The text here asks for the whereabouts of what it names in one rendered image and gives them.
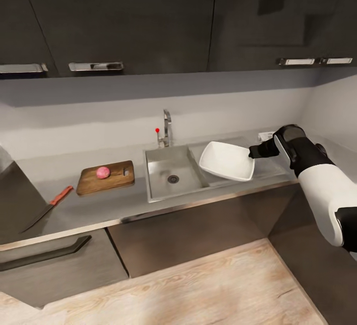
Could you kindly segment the bowl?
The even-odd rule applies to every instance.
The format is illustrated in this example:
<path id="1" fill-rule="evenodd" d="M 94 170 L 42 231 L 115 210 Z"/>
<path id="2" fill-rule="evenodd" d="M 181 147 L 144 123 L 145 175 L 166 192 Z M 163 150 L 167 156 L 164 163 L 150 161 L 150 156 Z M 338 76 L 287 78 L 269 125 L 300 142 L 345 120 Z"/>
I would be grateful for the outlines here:
<path id="1" fill-rule="evenodd" d="M 243 183 L 251 180 L 254 163 L 249 149 L 211 141 L 200 157 L 199 166 L 211 174 Z"/>

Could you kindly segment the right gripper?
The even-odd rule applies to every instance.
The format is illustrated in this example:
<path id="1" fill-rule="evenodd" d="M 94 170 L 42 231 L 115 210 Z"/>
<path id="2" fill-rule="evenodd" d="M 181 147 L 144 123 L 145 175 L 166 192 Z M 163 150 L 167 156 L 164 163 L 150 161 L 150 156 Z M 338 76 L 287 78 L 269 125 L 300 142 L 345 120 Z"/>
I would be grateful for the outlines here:
<path id="1" fill-rule="evenodd" d="M 256 158 L 271 158 L 276 157 L 279 154 L 271 153 L 268 148 L 266 147 L 267 141 L 260 144 L 260 145 L 251 145 L 249 147 L 250 157 L 252 159 Z"/>

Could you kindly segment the vidalia onion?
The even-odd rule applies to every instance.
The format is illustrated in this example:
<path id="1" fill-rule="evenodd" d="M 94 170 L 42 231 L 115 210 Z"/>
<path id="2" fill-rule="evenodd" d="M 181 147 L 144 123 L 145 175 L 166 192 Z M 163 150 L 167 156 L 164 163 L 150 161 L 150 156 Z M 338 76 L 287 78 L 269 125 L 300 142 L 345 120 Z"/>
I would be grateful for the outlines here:
<path id="1" fill-rule="evenodd" d="M 96 176 L 97 178 L 106 178 L 109 176 L 109 170 L 106 167 L 101 166 L 97 169 Z"/>

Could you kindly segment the parer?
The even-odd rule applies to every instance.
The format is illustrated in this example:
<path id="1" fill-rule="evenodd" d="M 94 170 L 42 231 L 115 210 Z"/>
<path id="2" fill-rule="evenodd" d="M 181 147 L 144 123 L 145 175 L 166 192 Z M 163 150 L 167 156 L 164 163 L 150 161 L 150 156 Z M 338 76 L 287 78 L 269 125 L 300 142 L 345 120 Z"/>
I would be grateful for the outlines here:
<path id="1" fill-rule="evenodd" d="M 25 228 L 21 230 L 21 232 L 25 231 L 26 229 L 31 227 L 35 222 L 37 222 L 47 211 L 49 211 L 53 206 L 55 206 L 57 202 L 60 201 L 72 188 L 73 188 L 72 186 L 69 186 L 66 189 L 64 189 L 64 191 L 60 193 L 59 196 L 57 196 L 43 211 L 41 211 L 41 213 L 38 216 L 36 216 L 36 218 L 34 218 L 32 222 L 27 224 Z"/>

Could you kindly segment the cutting board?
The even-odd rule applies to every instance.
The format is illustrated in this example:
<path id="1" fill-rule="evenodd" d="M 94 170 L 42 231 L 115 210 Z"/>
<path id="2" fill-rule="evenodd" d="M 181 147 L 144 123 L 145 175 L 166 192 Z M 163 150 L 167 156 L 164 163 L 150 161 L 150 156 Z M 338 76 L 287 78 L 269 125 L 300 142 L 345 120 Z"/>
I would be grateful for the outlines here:
<path id="1" fill-rule="evenodd" d="M 99 167 L 101 166 L 87 168 L 82 171 L 76 189 L 76 193 L 78 195 L 85 195 L 134 183 L 132 161 L 124 161 L 115 164 L 104 165 L 104 167 L 109 170 L 109 176 L 106 178 L 97 178 L 96 171 Z M 125 169 L 128 169 L 128 176 L 125 176 L 123 173 Z"/>

